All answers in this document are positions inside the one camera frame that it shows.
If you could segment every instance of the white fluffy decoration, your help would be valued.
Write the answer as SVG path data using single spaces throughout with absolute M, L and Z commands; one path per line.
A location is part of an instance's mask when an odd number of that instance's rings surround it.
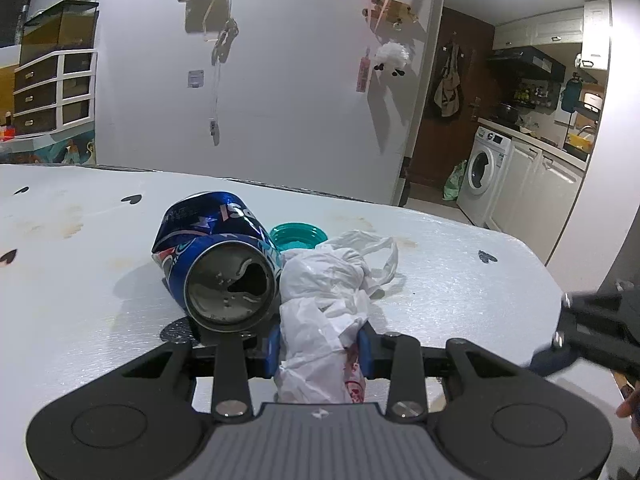
M 376 65 L 388 63 L 390 68 L 403 68 L 409 61 L 409 51 L 404 45 L 389 41 L 378 48 L 373 61 Z

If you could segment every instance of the white plastic bag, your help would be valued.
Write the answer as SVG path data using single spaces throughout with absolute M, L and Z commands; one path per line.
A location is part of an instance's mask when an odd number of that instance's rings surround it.
M 382 269 L 364 256 L 389 248 Z M 283 253 L 280 330 L 284 358 L 276 374 L 280 402 L 362 402 L 364 378 L 354 346 L 369 296 L 398 266 L 393 238 L 349 231 L 315 249 Z

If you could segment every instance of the washing machine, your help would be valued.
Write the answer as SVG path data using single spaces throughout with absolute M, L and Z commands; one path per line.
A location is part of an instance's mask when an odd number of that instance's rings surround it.
M 497 199 L 497 188 L 506 167 L 504 162 L 510 144 L 509 137 L 483 126 L 476 131 L 476 140 L 458 195 L 458 206 L 477 226 L 485 227 Z

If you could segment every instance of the green plastic lid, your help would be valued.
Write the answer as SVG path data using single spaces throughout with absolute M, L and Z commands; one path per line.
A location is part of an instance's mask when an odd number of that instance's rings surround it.
M 297 222 L 276 225 L 269 233 L 279 251 L 287 249 L 313 249 L 319 243 L 327 241 L 322 229 Z

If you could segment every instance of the blue pepsi can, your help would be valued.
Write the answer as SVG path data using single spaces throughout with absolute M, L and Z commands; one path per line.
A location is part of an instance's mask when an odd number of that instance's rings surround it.
M 276 298 L 280 253 L 232 193 L 204 192 L 171 206 L 151 252 L 171 295 L 214 332 L 247 330 Z

